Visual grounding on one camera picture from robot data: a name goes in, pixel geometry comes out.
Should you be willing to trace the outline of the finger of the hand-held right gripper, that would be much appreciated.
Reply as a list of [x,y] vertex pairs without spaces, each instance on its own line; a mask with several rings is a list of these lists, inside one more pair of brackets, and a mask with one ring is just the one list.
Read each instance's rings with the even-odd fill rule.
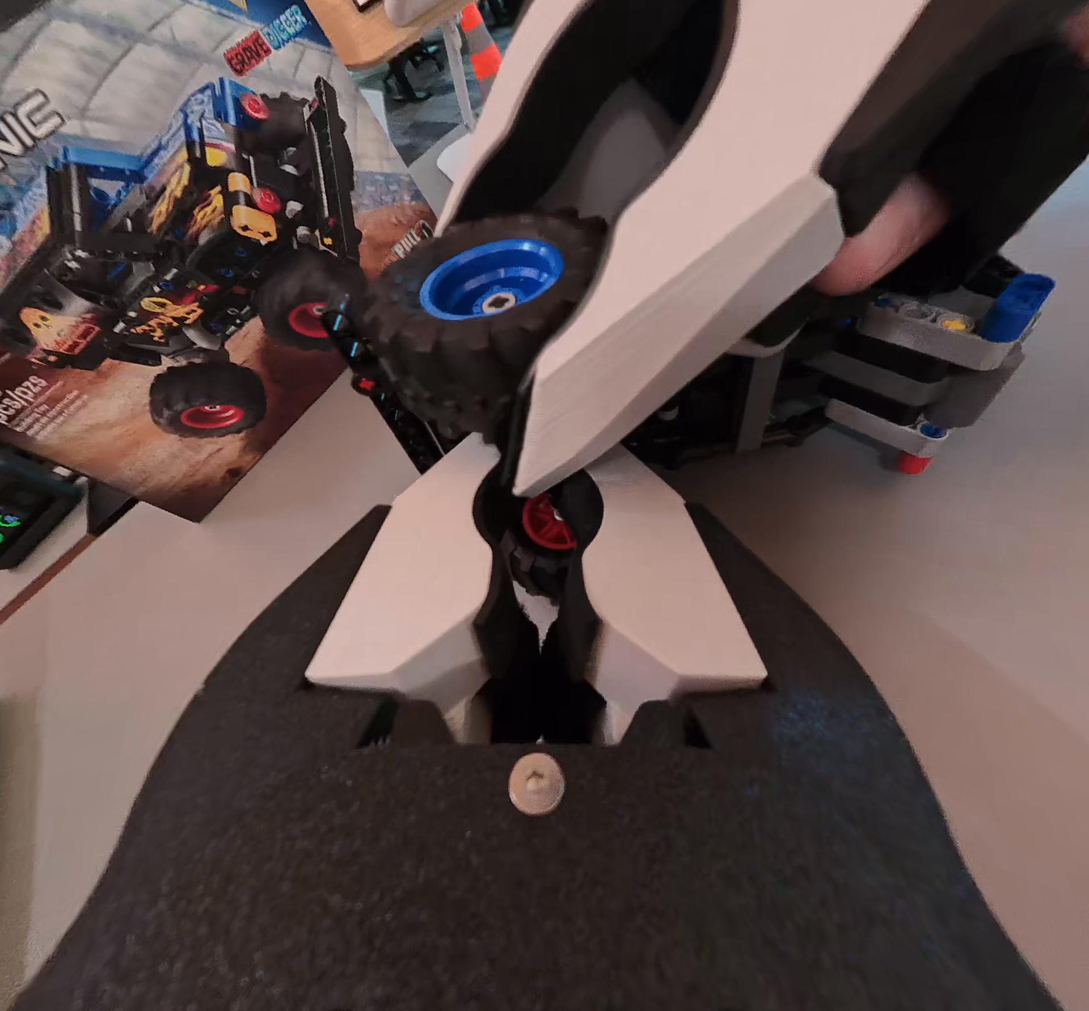
[[614,220],[706,101],[724,0],[528,0],[441,234],[517,214]]
[[737,0],[703,114],[536,362],[515,494],[610,451],[832,260],[820,162],[929,1]]

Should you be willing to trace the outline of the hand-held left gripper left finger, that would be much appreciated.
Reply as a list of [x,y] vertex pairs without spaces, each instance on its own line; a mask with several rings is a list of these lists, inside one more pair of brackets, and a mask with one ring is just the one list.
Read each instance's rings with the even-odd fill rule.
[[493,446],[465,439],[396,497],[307,665],[310,684],[449,717],[529,666],[538,628],[474,514],[498,461]]

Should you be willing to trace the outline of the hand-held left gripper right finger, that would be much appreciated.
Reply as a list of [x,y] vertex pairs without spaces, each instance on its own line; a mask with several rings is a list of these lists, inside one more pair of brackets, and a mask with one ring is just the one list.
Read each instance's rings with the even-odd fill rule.
[[574,731],[768,677],[683,498],[617,446],[556,494],[577,546],[546,638]]

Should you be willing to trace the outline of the small red rim toy wheel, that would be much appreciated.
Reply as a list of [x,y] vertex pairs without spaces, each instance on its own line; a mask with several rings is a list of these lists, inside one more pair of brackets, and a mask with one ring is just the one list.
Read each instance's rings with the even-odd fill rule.
[[515,583],[552,602],[562,598],[576,547],[574,532],[546,492],[521,501],[502,541]]

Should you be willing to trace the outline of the toy brick truck model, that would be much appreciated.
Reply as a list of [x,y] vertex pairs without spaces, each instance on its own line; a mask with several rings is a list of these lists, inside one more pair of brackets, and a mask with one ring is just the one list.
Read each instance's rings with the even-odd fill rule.
[[[347,361],[415,468],[461,439],[407,409],[360,337],[360,273],[320,305],[319,343]],[[654,409],[619,444],[675,468],[719,452],[802,444],[837,423],[897,450],[901,471],[927,467],[946,433],[972,426],[1023,360],[1054,281],[994,256],[965,288],[935,297],[803,289]]]

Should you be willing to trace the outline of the blue rim toy wheel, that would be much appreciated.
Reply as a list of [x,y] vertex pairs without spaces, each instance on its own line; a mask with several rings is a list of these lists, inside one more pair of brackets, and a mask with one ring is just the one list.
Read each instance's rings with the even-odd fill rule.
[[594,283],[605,232],[571,212],[450,226],[374,279],[360,337],[418,418],[503,444],[524,378]]

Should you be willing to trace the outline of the toy set box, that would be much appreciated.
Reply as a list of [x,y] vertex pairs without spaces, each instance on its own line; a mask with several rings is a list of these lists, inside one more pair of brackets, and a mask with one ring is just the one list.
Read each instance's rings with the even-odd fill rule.
[[199,522],[436,216],[305,0],[51,0],[1,58],[2,442]]

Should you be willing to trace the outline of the person's right hand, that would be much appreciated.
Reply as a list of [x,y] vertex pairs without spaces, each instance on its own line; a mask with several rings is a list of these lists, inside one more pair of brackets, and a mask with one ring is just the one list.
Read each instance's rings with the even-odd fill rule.
[[918,253],[947,224],[949,204],[923,176],[910,174],[862,231],[844,239],[810,285],[824,296],[861,293]]

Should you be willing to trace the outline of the orange traffic cone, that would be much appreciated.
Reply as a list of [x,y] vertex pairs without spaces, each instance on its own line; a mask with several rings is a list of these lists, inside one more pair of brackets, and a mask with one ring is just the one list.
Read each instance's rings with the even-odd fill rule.
[[463,7],[458,13],[458,26],[470,54],[472,72],[482,96],[487,96],[502,65],[501,51],[484,24],[484,14],[475,2]]

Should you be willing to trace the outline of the white stand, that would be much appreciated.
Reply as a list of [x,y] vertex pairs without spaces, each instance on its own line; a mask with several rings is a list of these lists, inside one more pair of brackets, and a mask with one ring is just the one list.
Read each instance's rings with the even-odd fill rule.
[[477,117],[472,106],[470,90],[465,72],[462,54],[462,35],[458,25],[454,20],[448,20],[441,25],[443,44],[446,54],[446,65],[451,74],[452,84],[458,105],[458,114],[463,132],[457,141],[452,141],[438,157],[439,171],[451,182],[457,180],[462,173],[467,155],[472,148],[472,134],[477,127]]

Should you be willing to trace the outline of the dark device with screen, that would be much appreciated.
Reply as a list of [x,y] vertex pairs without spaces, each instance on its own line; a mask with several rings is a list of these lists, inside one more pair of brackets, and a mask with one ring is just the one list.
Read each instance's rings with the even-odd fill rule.
[[1,450],[1,570],[24,563],[34,550],[74,511],[85,496],[83,477],[2,446]]

